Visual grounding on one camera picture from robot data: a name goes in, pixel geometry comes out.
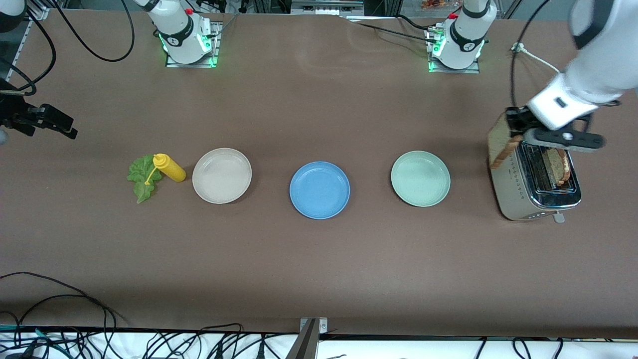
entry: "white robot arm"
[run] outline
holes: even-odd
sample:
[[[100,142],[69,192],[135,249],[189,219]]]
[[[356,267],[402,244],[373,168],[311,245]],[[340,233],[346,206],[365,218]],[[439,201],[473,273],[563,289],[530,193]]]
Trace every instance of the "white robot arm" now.
[[[491,0],[465,0],[456,19],[447,19],[445,41],[432,55],[453,69],[467,68],[477,58],[489,26],[496,18]]]
[[[191,64],[211,51],[209,19],[185,10],[179,0],[134,1],[149,14],[166,52],[176,62]]]
[[[557,130],[638,86],[638,1],[577,0],[570,31],[578,56],[527,106]]]

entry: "blue plate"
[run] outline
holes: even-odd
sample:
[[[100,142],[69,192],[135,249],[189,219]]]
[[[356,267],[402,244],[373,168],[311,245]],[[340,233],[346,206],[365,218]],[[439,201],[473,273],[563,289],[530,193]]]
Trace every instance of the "blue plate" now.
[[[290,181],[290,200],[308,218],[334,217],[345,208],[349,198],[348,177],[329,162],[311,162],[301,167]]]

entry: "bread slice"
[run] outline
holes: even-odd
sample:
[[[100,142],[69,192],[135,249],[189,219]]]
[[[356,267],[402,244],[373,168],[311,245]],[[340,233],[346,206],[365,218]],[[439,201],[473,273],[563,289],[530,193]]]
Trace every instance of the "bread slice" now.
[[[497,169],[523,140],[522,135],[510,137],[505,113],[501,114],[487,135],[489,168]]]
[[[572,168],[569,166],[567,152],[565,152],[564,149],[550,148],[547,150],[547,157],[551,166],[548,171],[552,171],[554,174],[556,184],[562,186],[572,175]]]

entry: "black clamp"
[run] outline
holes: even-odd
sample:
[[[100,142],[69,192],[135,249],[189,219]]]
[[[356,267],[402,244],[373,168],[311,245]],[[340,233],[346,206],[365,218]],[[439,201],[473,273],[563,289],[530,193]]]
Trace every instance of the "black clamp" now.
[[[15,86],[0,80],[0,89],[16,90]],[[16,95],[0,95],[0,126],[12,128],[27,136],[33,136],[38,128],[48,128],[70,139],[78,132],[73,128],[73,118],[55,107],[45,103],[35,107]]]
[[[507,107],[505,110],[510,136],[524,135],[525,141],[539,146],[571,149],[574,151],[594,152],[605,146],[605,138],[598,134],[589,133],[593,116],[587,114],[574,119],[557,130],[550,130],[543,125],[527,108]],[[582,131],[574,128],[574,121],[583,121]]]

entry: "light green plate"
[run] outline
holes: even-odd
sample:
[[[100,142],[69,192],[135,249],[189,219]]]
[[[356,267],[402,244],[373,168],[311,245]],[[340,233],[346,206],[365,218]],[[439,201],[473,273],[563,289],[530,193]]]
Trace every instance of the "light green plate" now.
[[[392,187],[408,204],[430,207],[441,202],[450,190],[450,173],[432,153],[412,151],[394,162]]]

